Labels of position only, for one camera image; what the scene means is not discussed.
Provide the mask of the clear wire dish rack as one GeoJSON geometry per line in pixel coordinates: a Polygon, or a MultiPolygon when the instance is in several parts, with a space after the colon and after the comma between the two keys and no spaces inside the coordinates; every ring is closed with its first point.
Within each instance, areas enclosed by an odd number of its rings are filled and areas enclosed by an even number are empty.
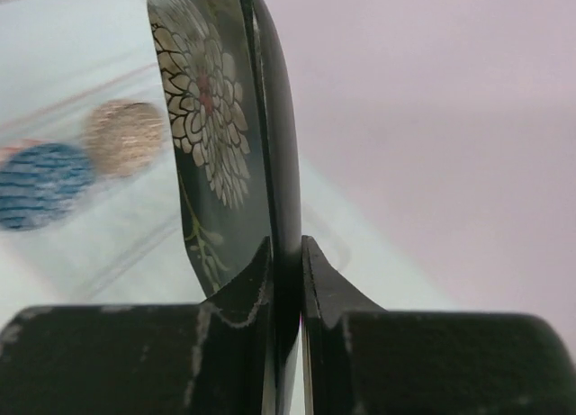
{"type": "Polygon", "coordinates": [[[1,164],[47,142],[85,150],[86,117],[112,99],[154,104],[163,144],[131,176],[96,171],[65,218],[1,228],[1,313],[29,305],[199,302],[249,261],[271,232],[258,129],[209,151],[176,148],[158,66],[143,62],[1,66],[1,164]]]}

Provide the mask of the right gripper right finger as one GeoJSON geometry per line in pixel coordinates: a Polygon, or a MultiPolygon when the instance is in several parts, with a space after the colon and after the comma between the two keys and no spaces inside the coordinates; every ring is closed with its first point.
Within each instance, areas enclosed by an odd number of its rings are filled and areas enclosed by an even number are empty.
{"type": "Polygon", "coordinates": [[[572,414],[575,367],[524,314],[387,311],[302,240],[309,414],[572,414]]]}

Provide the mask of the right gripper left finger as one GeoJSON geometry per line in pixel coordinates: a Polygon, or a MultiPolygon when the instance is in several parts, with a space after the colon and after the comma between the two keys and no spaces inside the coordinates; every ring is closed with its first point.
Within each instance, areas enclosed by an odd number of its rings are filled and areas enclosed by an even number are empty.
{"type": "Polygon", "coordinates": [[[4,414],[271,414],[271,246],[199,303],[33,306],[1,333],[4,414]]]}

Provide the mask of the black floral square plate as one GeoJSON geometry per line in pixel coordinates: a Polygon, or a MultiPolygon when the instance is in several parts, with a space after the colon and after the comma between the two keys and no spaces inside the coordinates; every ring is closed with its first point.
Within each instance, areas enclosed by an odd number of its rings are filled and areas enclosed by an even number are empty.
{"type": "Polygon", "coordinates": [[[264,0],[148,0],[186,255],[206,298],[147,307],[152,414],[286,414],[302,213],[293,102],[264,0]]]}

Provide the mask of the blue patterned bowl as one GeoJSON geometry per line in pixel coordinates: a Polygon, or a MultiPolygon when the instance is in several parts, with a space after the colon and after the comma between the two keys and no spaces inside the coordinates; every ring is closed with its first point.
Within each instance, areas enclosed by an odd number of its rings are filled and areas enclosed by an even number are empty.
{"type": "Polygon", "coordinates": [[[36,230],[67,217],[95,179],[78,146],[47,142],[15,152],[1,164],[1,228],[36,230]]]}

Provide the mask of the beige patterned bowl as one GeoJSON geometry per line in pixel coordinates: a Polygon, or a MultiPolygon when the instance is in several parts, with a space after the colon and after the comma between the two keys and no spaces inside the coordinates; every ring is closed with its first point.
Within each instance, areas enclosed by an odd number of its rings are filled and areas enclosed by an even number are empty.
{"type": "Polygon", "coordinates": [[[86,117],[82,141],[99,173],[131,176],[148,166],[161,149],[163,119],[149,102],[112,99],[86,117]]]}

